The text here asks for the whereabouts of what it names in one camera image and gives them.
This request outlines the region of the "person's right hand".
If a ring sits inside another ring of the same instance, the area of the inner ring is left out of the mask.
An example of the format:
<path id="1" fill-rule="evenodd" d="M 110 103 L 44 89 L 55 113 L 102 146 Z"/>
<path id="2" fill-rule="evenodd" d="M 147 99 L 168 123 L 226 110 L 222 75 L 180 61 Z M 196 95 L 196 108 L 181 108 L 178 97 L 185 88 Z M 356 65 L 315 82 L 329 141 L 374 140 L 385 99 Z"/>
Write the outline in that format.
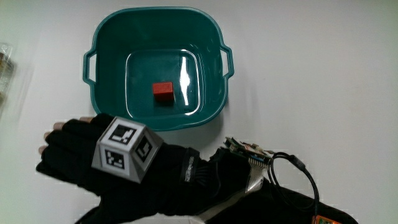
<path id="1" fill-rule="evenodd" d="M 99 114 L 91 121 L 71 119 L 57 123 L 45 135 L 36 170 L 81 187 L 101 198 L 100 204 L 80 223 L 125 223 L 164 215 L 195 215 L 200 211 L 192 198 L 197 188 L 180 183 L 187 149 L 164 143 L 144 177 L 137 184 L 91 167 L 96 142 L 112 117 Z"/>

